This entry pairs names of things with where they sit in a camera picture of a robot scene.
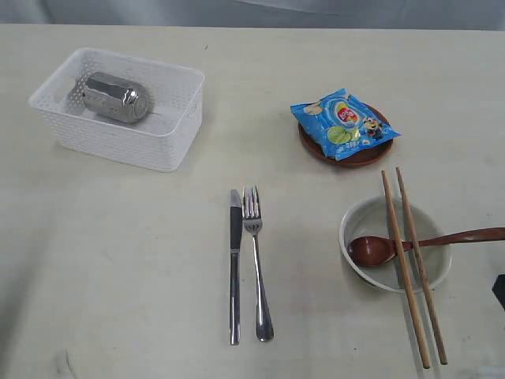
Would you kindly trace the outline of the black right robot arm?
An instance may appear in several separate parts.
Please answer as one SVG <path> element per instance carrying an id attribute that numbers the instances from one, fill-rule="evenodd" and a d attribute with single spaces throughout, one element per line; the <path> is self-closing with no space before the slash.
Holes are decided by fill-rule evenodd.
<path id="1" fill-rule="evenodd" d="M 505 309 L 505 274 L 499 274 L 492 286 L 492 293 L 499 304 Z"/>

